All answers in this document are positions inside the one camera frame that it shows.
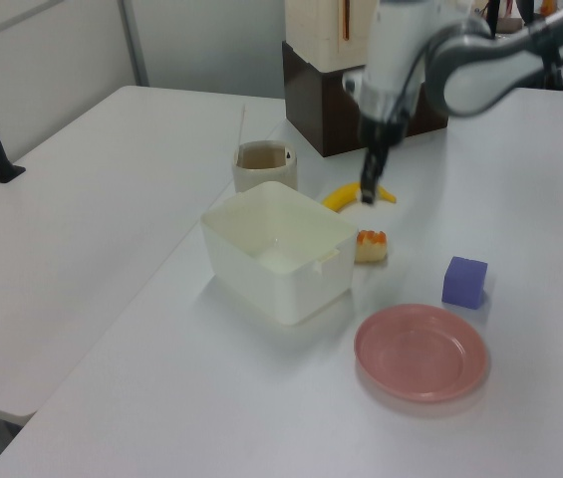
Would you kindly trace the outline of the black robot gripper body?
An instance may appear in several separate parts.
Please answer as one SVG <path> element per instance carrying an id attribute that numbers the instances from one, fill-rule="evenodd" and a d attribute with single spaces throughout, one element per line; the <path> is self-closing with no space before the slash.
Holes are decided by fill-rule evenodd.
<path id="1" fill-rule="evenodd" d="M 363 82 L 359 96 L 359 138 L 373 152 L 386 152 L 406 136 L 413 110 L 406 90 L 384 91 Z"/>

